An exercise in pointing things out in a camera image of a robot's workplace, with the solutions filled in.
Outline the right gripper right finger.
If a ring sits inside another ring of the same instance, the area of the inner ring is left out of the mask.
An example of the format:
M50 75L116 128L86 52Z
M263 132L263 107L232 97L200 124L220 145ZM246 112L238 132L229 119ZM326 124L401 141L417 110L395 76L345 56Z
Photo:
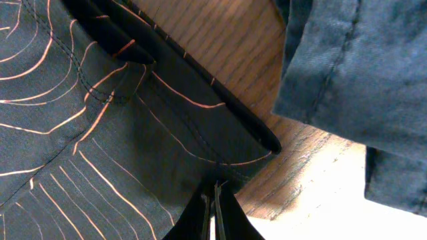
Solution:
M234 194L215 184L216 240L264 240L250 223Z

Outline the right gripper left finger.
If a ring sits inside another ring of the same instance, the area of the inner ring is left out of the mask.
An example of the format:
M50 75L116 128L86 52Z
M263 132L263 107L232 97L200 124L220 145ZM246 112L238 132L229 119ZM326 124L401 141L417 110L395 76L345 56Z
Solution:
M163 240L210 240L212 187L199 186Z

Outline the black orange patterned jersey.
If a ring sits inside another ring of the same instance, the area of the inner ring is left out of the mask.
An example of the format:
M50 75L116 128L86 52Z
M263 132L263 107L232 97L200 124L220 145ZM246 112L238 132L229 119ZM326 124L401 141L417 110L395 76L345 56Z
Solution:
M126 1L1 2L1 238L163 239L281 150Z

